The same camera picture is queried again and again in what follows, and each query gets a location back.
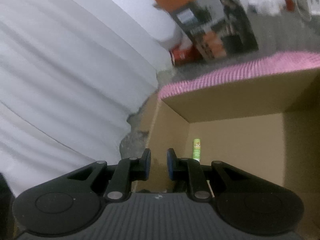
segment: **pink striped fabric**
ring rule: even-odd
[[[271,57],[217,69],[191,81],[166,85],[159,91],[158,99],[238,80],[319,67],[318,53],[278,52]]]

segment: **gray surface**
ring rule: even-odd
[[[28,233],[17,240],[44,240]],[[123,203],[109,204],[88,228],[52,240],[301,240],[293,232],[262,237],[241,232],[218,217],[208,203],[186,194],[133,193]]]
[[[299,14],[283,12],[281,16],[248,15],[259,44],[259,51],[238,55],[208,63],[192,63],[158,74],[159,89],[170,82],[192,80],[215,69],[271,56],[278,51],[306,50],[320,52],[320,18],[313,17],[307,23]],[[122,158],[141,157],[147,133],[140,133],[138,127],[142,117],[140,111],[128,118],[131,132],[122,140]]]

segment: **ribbed gray panel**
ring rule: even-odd
[[[18,240],[43,240],[28,233]],[[293,232],[261,237],[243,233],[219,218],[207,203],[186,194],[133,193],[123,203],[109,204],[88,228],[51,240],[301,240]]]

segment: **glue stick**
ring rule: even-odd
[[[200,162],[200,150],[201,150],[201,145],[200,145],[200,139],[194,139],[193,140],[193,156],[192,158]]]

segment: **curtain fold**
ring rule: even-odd
[[[116,164],[167,54],[111,0],[0,0],[0,172],[14,194]]]

